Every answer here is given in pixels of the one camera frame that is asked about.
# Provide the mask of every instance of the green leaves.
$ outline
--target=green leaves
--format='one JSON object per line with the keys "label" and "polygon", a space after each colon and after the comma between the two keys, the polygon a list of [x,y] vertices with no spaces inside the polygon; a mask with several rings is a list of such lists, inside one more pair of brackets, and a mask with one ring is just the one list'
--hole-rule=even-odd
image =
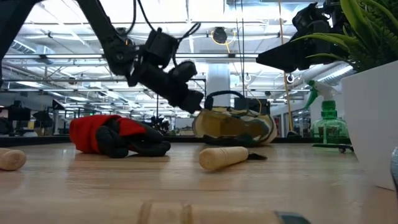
{"label": "green leaves", "polygon": [[346,43],[344,43],[343,40],[331,35],[331,34],[319,34],[319,33],[314,33],[314,34],[309,34],[309,35],[305,35],[303,37],[299,37],[297,39],[295,39],[294,41],[297,40],[302,40],[302,39],[307,39],[307,38],[314,38],[314,39],[320,39],[320,40],[324,40],[327,41],[329,43],[332,44],[336,44],[337,46],[341,47],[343,50],[348,50],[348,47],[346,45]]}
{"label": "green leaves", "polygon": [[340,0],[347,20],[343,34],[310,34],[296,40],[324,40],[349,55],[316,54],[350,64],[357,72],[398,60],[398,0]]}
{"label": "green leaves", "polygon": [[375,8],[377,8],[378,10],[382,11],[393,23],[393,25],[396,28],[396,31],[398,31],[398,20],[394,17],[394,15],[384,6],[380,5],[379,3],[373,1],[373,0],[363,0],[365,4],[367,4],[368,6],[373,6]]}
{"label": "green leaves", "polygon": [[352,31],[363,41],[364,45],[370,49],[375,49],[377,47],[376,32],[362,14],[361,6],[359,6],[357,0],[341,0],[340,4]]}

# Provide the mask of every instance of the cable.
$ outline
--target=cable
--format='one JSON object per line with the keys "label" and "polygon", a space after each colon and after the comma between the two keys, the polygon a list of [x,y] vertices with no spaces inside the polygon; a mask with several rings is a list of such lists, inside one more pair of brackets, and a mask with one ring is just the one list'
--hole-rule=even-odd
{"label": "cable", "polygon": [[152,26],[152,24],[148,20],[147,14],[145,13],[144,7],[142,6],[141,0],[133,0],[133,1],[137,1],[138,2],[138,5],[139,5],[139,7],[141,9],[141,12],[142,12],[142,16],[144,16],[145,22],[148,24],[150,29],[153,30],[153,31],[156,31],[154,29],[154,27]]}
{"label": "cable", "polygon": [[229,44],[231,44],[233,41],[235,41],[235,37],[236,37],[236,32],[234,32],[234,36],[232,37],[232,40],[231,41],[229,41],[228,43],[223,43],[223,44],[220,44],[220,43],[217,43],[217,41],[214,39],[214,36],[213,36],[213,34],[214,34],[214,31],[211,31],[211,39],[213,40],[213,42],[215,43],[215,44],[218,44],[218,45],[225,45],[226,46],[226,50],[228,51],[228,53],[231,53],[230,51],[229,51]]}
{"label": "cable", "polygon": [[136,25],[136,20],[137,20],[137,0],[132,0],[132,22],[130,27],[128,28],[126,34],[128,35],[131,31],[132,28],[134,28],[134,25]]}
{"label": "cable", "polygon": [[173,57],[172,57],[174,67],[177,67],[177,60],[175,59],[175,55],[177,54],[177,49],[178,49],[178,47],[180,46],[181,41],[182,41],[183,39],[185,39],[185,38],[191,36],[191,35],[194,34],[196,31],[198,31],[198,29],[200,29],[200,26],[201,26],[201,23],[200,23],[200,22],[196,22],[196,23],[191,27],[191,29],[189,29],[184,35],[182,35],[182,37],[179,37],[179,38],[177,39],[177,40],[178,40],[178,45],[177,45],[177,47],[176,47],[175,49],[173,49]]}
{"label": "cable", "polygon": [[244,15],[243,15],[243,1],[241,1],[241,12],[242,12],[242,77],[244,78]]}
{"label": "cable", "polygon": [[[142,12],[142,16],[144,16],[145,22],[148,24],[148,26],[150,27],[150,29],[151,29],[152,31],[156,31],[156,30],[154,29],[154,27],[152,26],[152,24],[151,24],[151,23],[149,22],[149,20],[148,20],[148,17],[147,17],[147,15],[146,15],[146,13],[145,13],[144,7],[142,6],[141,0],[133,0],[133,1],[137,1],[137,2],[138,2],[138,5],[139,5],[139,7],[140,7],[140,9],[141,9],[141,12]],[[185,39],[185,38],[191,36],[191,35],[194,34],[196,31],[198,31],[198,29],[200,28],[200,26],[201,26],[201,23],[200,23],[200,22],[196,22],[184,35],[182,35],[182,37],[177,38],[178,44],[177,44],[177,47],[176,47],[175,49],[173,49],[173,53],[172,53],[172,54],[173,54],[173,55],[172,55],[172,60],[173,60],[173,64],[174,64],[175,67],[178,66],[177,60],[175,59],[175,54],[177,53],[177,49],[178,49],[178,47],[180,46],[181,41],[182,41],[183,39]]]}
{"label": "cable", "polygon": [[[238,7],[236,5],[236,0],[234,1],[234,6],[235,6],[235,12],[238,11]],[[239,39],[239,21],[238,21],[238,17],[236,17],[236,32],[238,35],[238,49],[239,49],[239,61],[241,62],[241,74],[242,74],[242,91],[243,91],[243,95],[244,95],[244,61],[242,59],[242,53],[241,53],[241,41]]]}
{"label": "cable", "polygon": [[[236,71],[236,73],[238,73],[239,74],[239,72],[238,72],[238,69],[236,68],[236,66],[235,66],[235,64],[233,63],[232,64],[233,66],[234,66],[234,68],[235,68],[235,71]],[[251,92],[251,91],[249,91],[248,90],[248,87],[244,84],[244,75],[243,76],[241,76],[241,77],[239,77],[239,79],[242,81],[242,86],[243,86],[243,95],[244,95],[244,91],[246,90],[247,92],[249,92],[250,93],[250,95],[251,96],[253,96],[254,97],[254,99],[256,99],[257,100],[257,102],[259,102],[259,104],[260,104],[260,110],[259,110],[259,114],[261,114],[261,111],[262,111],[262,103],[261,103],[261,100],[259,100],[257,97],[255,97],[254,95],[253,95],[253,93]]]}

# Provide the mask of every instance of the wooden table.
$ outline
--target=wooden table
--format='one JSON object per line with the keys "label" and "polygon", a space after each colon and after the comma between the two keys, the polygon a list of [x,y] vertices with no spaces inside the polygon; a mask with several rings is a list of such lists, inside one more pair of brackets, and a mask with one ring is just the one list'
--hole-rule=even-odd
{"label": "wooden table", "polygon": [[373,187],[352,153],[308,144],[255,149],[268,161],[221,172],[198,164],[202,144],[173,144],[167,157],[108,159],[71,144],[17,147],[28,161],[0,172],[0,223],[128,223],[141,200],[239,205],[298,212],[312,223],[398,223],[395,193]]}

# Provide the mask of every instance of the spray bottle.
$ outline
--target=spray bottle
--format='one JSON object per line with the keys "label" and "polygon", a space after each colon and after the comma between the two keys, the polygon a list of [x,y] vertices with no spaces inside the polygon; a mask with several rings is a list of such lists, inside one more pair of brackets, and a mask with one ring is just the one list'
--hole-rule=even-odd
{"label": "spray bottle", "polygon": [[344,120],[337,117],[336,102],[333,95],[339,94],[332,86],[310,80],[307,83],[310,89],[310,97],[308,98],[305,108],[310,105],[319,96],[323,96],[321,119],[312,123],[311,136],[313,138],[322,138],[324,144],[341,144],[342,139],[348,139],[347,124]]}

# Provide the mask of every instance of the black cable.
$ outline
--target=black cable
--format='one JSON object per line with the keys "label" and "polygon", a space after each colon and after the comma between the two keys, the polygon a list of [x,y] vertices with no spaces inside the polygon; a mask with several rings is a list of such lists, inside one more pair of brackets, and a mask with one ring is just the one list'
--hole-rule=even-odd
{"label": "black cable", "polygon": [[130,27],[128,28],[126,34],[128,35],[131,31],[132,28],[134,28],[134,25],[136,25],[136,20],[137,20],[137,0],[132,0],[132,22]]}
{"label": "black cable", "polygon": [[177,54],[177,49],[180,46],[180,43],[183,39],[191,36],[192,34],[194,34],[196,31],[198,31],[198,29],[200,29],[201,23],[200,22],[196,22],[191,29],[189,29],[184,35],[182,35],[182,37],[178,38],[178,45],[176,47],[176,49],[173,50],[173,56],[172,56],[172,60],[173,60],[173,64],[176,67],[177,66],[177,60],[175,59],[175,55]]}
{"label": "black cable", "polygon": [[[142,16],[144,16],[145,22],[148,24],[148,26],[150,27],[150,29],[153,30],[153,31],[156,31],[156,30],[154,29],[154,27],[152,26],[152,24],[151,24],[151,23],[149,22],[149,20],[148,20],[148,17],[147,17],[147,15],[146,15],[146,13],[145,13],[144,7],[142,6],[141,0],[133,0],[133,1],[137,1],[137,2],[138,2],[138,5],[139,5],[139,7],[140,7],[140,9],[141,9],[141,12],[142,12]],[[182,41],[183,39],[189,37],[190,35],[194,34],[196,31],[198,31],[198,29],[200,28],[200,26],[201,26],[201,23],[200,23],[200,22],[196,22],[196,23],[191,27],[191,29],[189,29],[184,35],[182,35],[182,37],[179,37],[179,38],[177,39],[178,44],[177,44],[176,48],[173,49],[173,53],[172,53],[172,54],[173,54],[173,55],[172,55],[172,60],[173,60],[173,64],[174,64],[175,67],[177,67],[177,60],[175,59],[175,55],[177,54],[177,49],[178,49],[178,47],[180,46],[181,41]]]}
{"label": "black cable", "polygon": [[243,19],[243,1],[241,1],[242,11],[242,75],[244,74],[244,19]]}
{"label": "black cable", "polygon": [[[238,11],[238,7],[236,5],[236,0],[234,1],[234,5],[235,5],[235,12],[237,12]],[[244,91],[245,91],[245,89],[244,89],[244,62],[243,62],[243,59],[241,57],[242,56],[242,52],[241,52],[241,41],[239,39],[239,36],[240,36],[239,30],[240,30],[239,21],[238,21],[238,18],[236,18],[236,34],[238,36],[239,61],[241,62],[241,73],[242,73],[242,92],[243,92],[243,95],[245,96],[245,94],[244,94]]]}
{"label": "black cable", "polygon": [[154,27],[152,26],[152,24],[148,20],[148,17],[147,17],[147,15],[145,13],[144,7],[142,6],[141,0],[135,0],[135,1],[138,2],[138,5],[139,5],[139,7],[141,9],[141,12],[142,12],[142,16],[144,16],[145,22],[148,24],[148,26],[150,27],[151,30],[156,31],[154,29]]}

